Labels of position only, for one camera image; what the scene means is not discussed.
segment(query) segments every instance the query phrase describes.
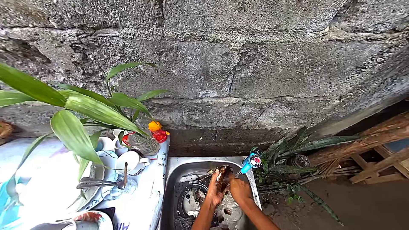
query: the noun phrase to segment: concrete block wall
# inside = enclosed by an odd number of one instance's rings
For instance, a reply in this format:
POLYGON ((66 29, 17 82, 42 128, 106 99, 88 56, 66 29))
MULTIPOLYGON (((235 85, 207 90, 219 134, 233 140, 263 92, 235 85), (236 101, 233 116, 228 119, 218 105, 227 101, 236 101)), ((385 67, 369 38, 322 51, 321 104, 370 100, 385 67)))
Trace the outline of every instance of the concrete block wall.
MULTIPOLYGON (((409 93, 405 0, 0 0, 0 61, 107 95, 112 83, 171 131, 173 155, 237 155, 301 126, 331 135, 409 93)), ((58 108, 0 108, 20 136, 58 108)))

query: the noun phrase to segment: white cup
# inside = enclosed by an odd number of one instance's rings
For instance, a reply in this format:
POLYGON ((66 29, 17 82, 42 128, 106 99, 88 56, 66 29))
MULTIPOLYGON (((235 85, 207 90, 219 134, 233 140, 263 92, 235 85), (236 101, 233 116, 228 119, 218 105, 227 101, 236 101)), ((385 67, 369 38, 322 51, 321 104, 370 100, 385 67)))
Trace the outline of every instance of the white cup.
POLYGON ((112 141, 114 145, 114 152, 118 155, 121 156, 122 154, 126 153, 128 151, 128 148, 125 146, 122 146, 119 143, 118 137, 115 137, 114 140, 112 141))
POLYGON ((125 136, 126 134, 128 134, 128 132, 125 131, 125 130, 123 130, 123 129, 114 129, 114 131, 112 131, 112 134, 117 138, 118 135, 119 135, 122 131, 124 131, 124 136, 125 136))
POLYGON ((119 173, 124 173, 125 162, 128 162, 128 175, 139 175, 143 172, 145 166, 151 164, 149 158, 141 158, 137 152, 129 151, 122 154, 115 163, 115 169, 119 173))
POLYGON ((102 148, 101 150, 106 150, 106 151, 115 150, 114 142, 112 142, 111 138, 109 137, 99 137, 97 146, 101 147, 102 148))

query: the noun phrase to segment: hand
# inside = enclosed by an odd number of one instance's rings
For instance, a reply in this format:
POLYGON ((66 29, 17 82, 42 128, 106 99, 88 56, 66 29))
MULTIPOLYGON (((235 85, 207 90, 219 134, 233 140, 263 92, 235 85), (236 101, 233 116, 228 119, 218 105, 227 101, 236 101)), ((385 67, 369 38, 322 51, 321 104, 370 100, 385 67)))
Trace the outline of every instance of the hand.
POLYGON ((249 199, 251 200, 250 185, 236 178, 232 173, 229 174, 230 193, 239 206, 243 206, 249 199))
POLYGON ((207 190, 207 194, 206 194, 206 198, 205 200, 210 201, 210 203, 216 207, 216 205, 218 205, 220 203, 220 201, 223 199, 224 196, 224 192, 219 192, 217 190, 217 186, 216 186, 216 177, 217 175, 219 175, 219 169, 216 169, 213 173, 213 175, 211 176, 211 180, 209 183, 209 188, 207 190))

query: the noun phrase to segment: cup handle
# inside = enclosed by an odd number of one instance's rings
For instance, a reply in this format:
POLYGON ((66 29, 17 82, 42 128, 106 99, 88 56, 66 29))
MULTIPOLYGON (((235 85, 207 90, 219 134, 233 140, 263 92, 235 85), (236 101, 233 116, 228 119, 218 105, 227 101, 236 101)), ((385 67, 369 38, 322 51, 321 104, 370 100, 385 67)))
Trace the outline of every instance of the cup handle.
POLYGON ((151 164, 151 160, 149 158, 141 158, 139 163, 144 163, 144 167, 151 164))

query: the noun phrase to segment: wet sink surface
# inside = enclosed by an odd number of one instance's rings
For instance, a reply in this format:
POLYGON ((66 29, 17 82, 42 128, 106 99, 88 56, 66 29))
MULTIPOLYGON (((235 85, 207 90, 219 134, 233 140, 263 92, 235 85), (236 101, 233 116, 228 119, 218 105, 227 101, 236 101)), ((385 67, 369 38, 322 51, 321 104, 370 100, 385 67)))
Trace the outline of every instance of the wet sink surface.
MULTIPOLYGON (((181 208, 181 201, 186 197, 190 197, 190 194, 193 194, 191 189, 201 190, 204 193, 207 191, 206 182, 208 183, 210 178, 206 177, 206 172, 209 169, 215 169, 222 165, 229 165, 233 168, 234 173, 236 173, 240 169, 241 161, 244 159, 245 157, 168 158, 168 178, 166 180, 160 229, 176 229, 176 221, 178 222, 178 226, 180 226, 180 218, 178 216, 186 215, 186 213, 181 213, 183 212, 183 208, 181 208)), ((247 172, 245 175, 241 175, 240 178, 250 184, 254 201, 259 207, 261 207, 253 172, 249 170, 249 172, 247 172)), ((226 226, 226 224, 229 224, 232 230, 255 229, 251 221, 244 214, 242 214, 240 208, 235 206, 235 202, 232 200, 231 195, 226 195, 223 199, 223 202, 224 203, 218 207, 218 214, 220 213, 220 216, 218 215, 219 220, 217 221, 217 218, 215 218, 214 223, 220 222, 220 224, 223 224, 224 227, 226 226)), ((193 222, 193 219, 193 217, 191 219, 183 219, 183 222, 185 221, 186 225, 190 225, 193 222)))

